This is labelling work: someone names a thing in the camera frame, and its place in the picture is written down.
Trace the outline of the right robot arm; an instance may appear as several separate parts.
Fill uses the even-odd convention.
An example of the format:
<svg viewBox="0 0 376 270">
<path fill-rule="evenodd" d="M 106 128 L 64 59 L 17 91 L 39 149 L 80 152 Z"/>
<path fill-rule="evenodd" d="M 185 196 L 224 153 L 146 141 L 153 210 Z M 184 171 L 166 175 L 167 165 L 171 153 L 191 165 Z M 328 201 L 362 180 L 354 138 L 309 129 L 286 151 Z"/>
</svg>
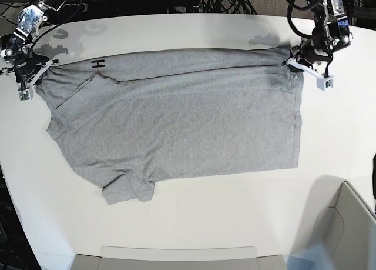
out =
<svg viewBox="0 0 376 270">
<path fill-rule="evenodd" d="M 1 59 L 11 64 L 19 89 L 29 88 L 32 81 L 39 79 L 42 68 L 49 67 L 53 62 L 46 56 L 33 53 L 36 43 L 54 26 L 43 34 L 39 29 L 48 20 L 48 10 L 59 11 L 67 0 L 34 0 L 21 10 L 17 17 L 16 28 L 8 41 L 1 47 Z"/>
</svg>

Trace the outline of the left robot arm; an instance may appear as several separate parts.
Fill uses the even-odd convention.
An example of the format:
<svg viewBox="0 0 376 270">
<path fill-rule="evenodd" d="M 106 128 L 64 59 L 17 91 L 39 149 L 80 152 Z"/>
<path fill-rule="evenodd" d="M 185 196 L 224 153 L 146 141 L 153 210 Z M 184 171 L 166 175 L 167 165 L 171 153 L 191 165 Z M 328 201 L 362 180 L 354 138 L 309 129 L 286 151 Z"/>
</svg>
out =
<svg viewBox="0 0 376 270">
<path fill-rule="evenodd" d="M 290 49 L 290 58 L 283 64 L 297 71 L 307 72 L 322 62 L 330 65 L 333 53 L 348 47 L 353 39 L 343 1 L 307 0 L 307 6 L 304 7 L 296 5 L 295 1 L 286 0 L 287 21 L 291 30 L 302 39 L 302 43 Z M 312 34 L 304 34 L 296 28 L 292 21 L 293 9 L 310 10 L 314 14 L 315 28 Z"/>
</svg>

